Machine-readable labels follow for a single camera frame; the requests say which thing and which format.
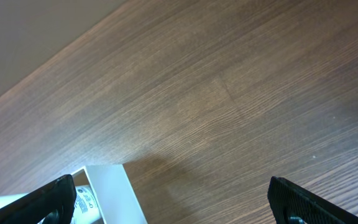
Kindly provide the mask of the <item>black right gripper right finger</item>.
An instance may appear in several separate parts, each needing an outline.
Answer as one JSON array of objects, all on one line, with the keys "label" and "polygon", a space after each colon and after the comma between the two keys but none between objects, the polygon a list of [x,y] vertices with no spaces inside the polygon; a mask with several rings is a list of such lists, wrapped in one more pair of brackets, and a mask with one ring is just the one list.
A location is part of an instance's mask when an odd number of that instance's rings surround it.
[{"label": "black right gripper right finger", "polygon": [[268,202],[277,223],[358,224],[358,217],[283,177],[271,177]]}]

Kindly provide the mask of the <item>white cream tube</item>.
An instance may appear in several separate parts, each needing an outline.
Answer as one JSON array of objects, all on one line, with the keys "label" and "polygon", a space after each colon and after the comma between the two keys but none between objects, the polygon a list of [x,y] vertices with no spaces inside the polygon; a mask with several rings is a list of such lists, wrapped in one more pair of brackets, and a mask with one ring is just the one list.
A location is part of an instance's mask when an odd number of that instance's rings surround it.
[{"label": "white cream tube", "polygon": [[[24,194],[0,196],[0,208],[26,196]],[[74,213],[70,224],[90,224],[102,221],[93,191],[89,185],[76,187],[76,201]]]}]

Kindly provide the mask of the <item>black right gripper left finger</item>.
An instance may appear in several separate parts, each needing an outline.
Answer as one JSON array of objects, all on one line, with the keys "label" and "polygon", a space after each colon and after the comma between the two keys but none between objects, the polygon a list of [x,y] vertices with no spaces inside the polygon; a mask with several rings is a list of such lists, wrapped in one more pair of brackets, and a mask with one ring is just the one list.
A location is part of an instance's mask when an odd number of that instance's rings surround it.
[{"label": "black right gripper left finger", "polygon": [[70,224],[75,200],[73,176],[65,174],[0,208],[0,224]]}]

